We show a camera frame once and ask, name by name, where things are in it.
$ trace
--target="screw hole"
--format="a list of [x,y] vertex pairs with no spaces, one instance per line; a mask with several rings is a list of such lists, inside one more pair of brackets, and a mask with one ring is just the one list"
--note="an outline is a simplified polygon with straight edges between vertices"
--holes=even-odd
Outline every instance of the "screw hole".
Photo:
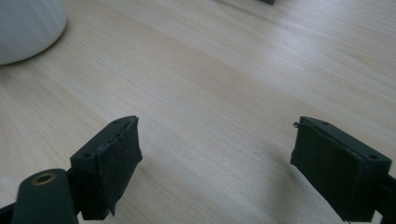
[[32,184],[35,186],[45,185],[51,182],[55,178],[56,178],[56,174],[54,173],[39,175],[35,179],[33,179]]
[[90,158],[91,156],[91,153],[84,153],[84,155],[82,155],[83,158]]

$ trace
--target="black object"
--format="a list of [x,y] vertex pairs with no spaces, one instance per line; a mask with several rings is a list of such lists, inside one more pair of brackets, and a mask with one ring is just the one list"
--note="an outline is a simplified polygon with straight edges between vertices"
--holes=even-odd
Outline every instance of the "black object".
[[78,223],[103,220],[142,161],[136,116],[114,120],[71,157],[66,172],[52,169],[25,179],[18,199],[0,209],[0,223]]
[[269,4],[269,5],[273,5],[274,2],[275,2],[275,0],[260,0],[260,1],[262,1],[262,2],[264,2],[266,4]]
[[381,223],[396,223],[396,181],[391,159],[330,123],[300,117],[291,164],[344,221],[369,222],[375,210]]

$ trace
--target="light wood surface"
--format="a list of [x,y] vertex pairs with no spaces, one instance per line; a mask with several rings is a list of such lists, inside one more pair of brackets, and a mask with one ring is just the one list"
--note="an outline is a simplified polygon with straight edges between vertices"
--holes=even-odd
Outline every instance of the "light wood surface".
[[0,206],[128,115],[144,159],[80,223],[343,223],[290,165],[302,115],[396,160],[393,0],[65,3],[54,46],[0,66]]

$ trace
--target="white cup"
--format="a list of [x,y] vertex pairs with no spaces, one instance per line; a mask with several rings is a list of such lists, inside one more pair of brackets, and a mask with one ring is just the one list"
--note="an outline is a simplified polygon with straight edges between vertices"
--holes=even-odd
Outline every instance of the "white cup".
[[66,26],[64,0],[0,0],[0,64],[36,55]]

